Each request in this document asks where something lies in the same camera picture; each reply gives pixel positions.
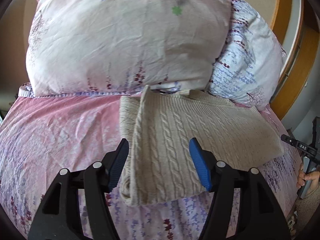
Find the person right hand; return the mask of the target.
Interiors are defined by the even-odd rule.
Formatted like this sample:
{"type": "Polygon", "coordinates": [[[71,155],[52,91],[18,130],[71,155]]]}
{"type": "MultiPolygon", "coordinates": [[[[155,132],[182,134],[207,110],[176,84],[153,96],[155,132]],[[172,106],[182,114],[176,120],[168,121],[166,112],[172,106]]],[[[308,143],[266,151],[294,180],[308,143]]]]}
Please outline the person right hand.
{"type": "Polygon", "coordinates": [[[308,189],[308,194],[315,191],[319,185],[319,171],[315,170],[313,172],[310,172],[309,174],[305,174],[303,172],[303,164],[301,164],[298,171],[296,187],[300,189],[306,184],[306,182],[311,183],[308,189]]]}

